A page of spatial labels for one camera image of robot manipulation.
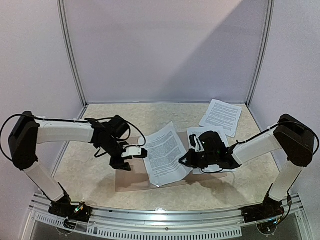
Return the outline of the printed paper sheet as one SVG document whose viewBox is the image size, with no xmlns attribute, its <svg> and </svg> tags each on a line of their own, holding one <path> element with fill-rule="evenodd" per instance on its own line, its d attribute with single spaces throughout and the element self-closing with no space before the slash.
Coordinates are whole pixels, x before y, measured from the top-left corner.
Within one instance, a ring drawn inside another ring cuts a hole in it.
<svg viewBox="0 0 320 240">
<path fill-rule="evenodd" d="M 197 164 L 207 165 L 205 169 L 196 168 L 202 174 L 217 174 L 223 171 L 219 166 L 227 152 L 227 147 L 217 131 L 208 130 L 200 135 L 196 135 L 202 145 L 202 151 L 197 153 Z"/>
<path fill-rule="evenodd" d="M 152 185 L 160 188 L 173 184 L 182 181 L 192 172 L 192 168 L 179 163 L 187 151 L 173 122 L 145 139 L 147 157 L 143 161 Z"/>
</svg>

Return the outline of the transparent plastic folder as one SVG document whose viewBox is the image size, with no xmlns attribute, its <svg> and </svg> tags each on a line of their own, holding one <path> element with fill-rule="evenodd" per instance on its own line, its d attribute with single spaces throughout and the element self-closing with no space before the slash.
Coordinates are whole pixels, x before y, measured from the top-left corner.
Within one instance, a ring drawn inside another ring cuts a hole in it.
<svg viewBox="0 0 320 240">
<path fill-rule="evenodd" d="M 132 192 L 156 188 L 175 187 L 222 178 L 227 174 L 201 174 L 179 163 L 189 149 L 187 132 L 176 132 L 172 128 L 162 129 L 146 137 L 147 158 L 130 161 L 131 171 L 117 170 L 115 191 Z"/>
</svg>

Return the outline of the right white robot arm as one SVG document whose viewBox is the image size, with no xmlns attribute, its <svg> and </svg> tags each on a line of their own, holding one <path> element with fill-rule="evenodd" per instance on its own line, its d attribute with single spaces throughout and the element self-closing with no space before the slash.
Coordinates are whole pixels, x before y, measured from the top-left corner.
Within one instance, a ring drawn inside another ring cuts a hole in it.
<svg viewBox="0 0 320 240">
<path fill-rule="evenodd" d="M 204 170 L 216 165 L 222 170 L 235 170 L 266 154 L 285 158 L 276 162 L 279 174 L 266 194 L 268 200 L 258 208 L 262 218 L 269 218 L 278 210 L 277 202 L 283 200 L 320 148 L 317 134 L 289 114 L 283 114 L 276 124 L 231 146 L 226 146 L 212 130 L 200 136 L 192 134 L 189 140 L 191 148 L 178 162 L 192 169 Z"/>
</svg>

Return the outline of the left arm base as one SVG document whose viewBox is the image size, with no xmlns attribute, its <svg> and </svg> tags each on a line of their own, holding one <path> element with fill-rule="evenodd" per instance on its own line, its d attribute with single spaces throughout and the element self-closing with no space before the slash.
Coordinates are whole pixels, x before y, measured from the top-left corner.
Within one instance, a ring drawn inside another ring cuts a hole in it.
<svg viewBox="0 0 320 240">
<path fill-rule="evenodd" d="M 88 223 L 91 218 L 92 208 L 84 202 L 74 205 L 70 196 L 65 193 L 58 201 L 52 201 L 48 209 L 48 213 L 69 220 Z"/>
</svg>

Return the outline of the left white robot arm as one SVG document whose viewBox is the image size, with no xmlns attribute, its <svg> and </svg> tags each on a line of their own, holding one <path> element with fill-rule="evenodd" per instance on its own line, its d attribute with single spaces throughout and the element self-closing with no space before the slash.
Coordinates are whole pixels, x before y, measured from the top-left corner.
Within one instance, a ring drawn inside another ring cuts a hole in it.
<svg viewBox="0 0 320 240">
<path fill-rule="evenodd" d="M 101 148 L 111 156 L 121 157 L 123 136 L 130 134 L 129 124 L 116 115 L 106 120 L 94 118 L 62 119 L 35 116 L 31 111 L 17 114 L 8 137 L 14 166 L 50 200 L 63 216 L 74 213 L 74 205 L 63 198 L 65 193 L 53 177 L 58 163 L 58 148 L 65 143 L 85 143 Z"/>
</svg>

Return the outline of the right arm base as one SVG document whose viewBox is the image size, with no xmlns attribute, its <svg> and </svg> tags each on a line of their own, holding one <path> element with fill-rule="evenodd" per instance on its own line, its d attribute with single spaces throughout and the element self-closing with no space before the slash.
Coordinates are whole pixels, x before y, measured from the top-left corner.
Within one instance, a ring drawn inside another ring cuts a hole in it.
<svg viewBox="0 0 320 240">
<path fill-rule="evenodd" d="M 262 203 L 244 206 L 240 211 L 245 223 L 274 219 L 274 224 L 279 224 L 287 217 L 282 200 L 276 201 L 270 198 L 269 192 Z"/>
</svg>

